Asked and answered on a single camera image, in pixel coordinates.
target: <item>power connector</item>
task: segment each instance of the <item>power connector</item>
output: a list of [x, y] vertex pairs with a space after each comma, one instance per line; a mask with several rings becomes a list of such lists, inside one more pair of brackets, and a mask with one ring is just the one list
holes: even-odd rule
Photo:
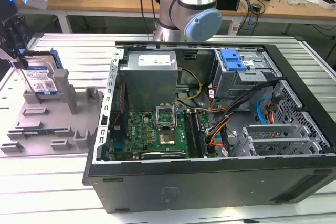
[[251, 4], [251, 9], [252, 9], [253, 12], [258, 13], [258, 12], [261, 11], [261, 8], [262, 8], [262, 6], [259, 5], [259, 4]]

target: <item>aluminum extrusion table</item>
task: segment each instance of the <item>aluminum extrusion table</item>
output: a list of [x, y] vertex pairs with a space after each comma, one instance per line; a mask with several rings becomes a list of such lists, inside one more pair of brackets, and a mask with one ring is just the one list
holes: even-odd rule
[[[151, 41], [147, 35], [45, 34], [34, 50], [58, 51], [77, 90], [105, 88], [116, 40]], [[275, 44], [336, 120], [336, 73], [304, 41], [293, 37], [216, 36], [211, 41]], [[11, 69], [0, 82], [0, 142], [14, 124], [25, 87]], [[81, 184], [86, 154], [0, 159], [0, 223], [335, 223], [336, 182], [299, 204], [107, 214], [91, 186]]]

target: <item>green circuit board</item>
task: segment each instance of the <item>green circuit board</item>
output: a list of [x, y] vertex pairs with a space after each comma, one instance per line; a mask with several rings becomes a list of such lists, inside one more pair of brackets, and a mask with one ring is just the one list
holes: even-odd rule
[[[160, 122], [171, 121], [171, 112], [159, 114]], [[202, 130], [209, 127], [208, 117], [205, 112], [198, 114]], [[183, 152], [188, 156], [188, 146], [185, 135], [183, 112], [177, 112], [176, 127], [158, 129], [156, 113], [130, 112], [128, 117], [127, 138], [123, 152], [113, 152], [113, 160], [134, 159], [132, 153], [142, 152]]]

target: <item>blue hard drive label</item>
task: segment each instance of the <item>blue hard drive label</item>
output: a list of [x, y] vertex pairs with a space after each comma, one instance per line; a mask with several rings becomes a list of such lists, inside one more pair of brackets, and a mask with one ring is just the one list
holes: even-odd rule
[[37, 94], [57, 94], [54, 80], [48, 76], [47, 66], [28, 66], [23, 73], [33, 91]]

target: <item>blue cable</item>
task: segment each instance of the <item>blue cable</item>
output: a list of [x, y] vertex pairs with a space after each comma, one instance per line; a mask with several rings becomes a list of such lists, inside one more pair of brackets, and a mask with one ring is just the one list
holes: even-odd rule
[[247, 34], [251, 35], [252, 34], [252, 25], [253, 25], [253, 12], [251, 12], [251, 16], [250, 16], [250, 19], [248, 21], [248, 24], [249, 24], [249, 27], [248, 27]]
[[258, 114], [259, 120], [261, 121], [262, 124], [266, 124], [266, 121], [265, 121], [264, 117], [262, 116], [261, 107], [260, 107], [261, 102], [264, 101], [264, 100], [272, 100], [272, 98], [271, 97], [262, 98], [257, 102], [257, 114]]

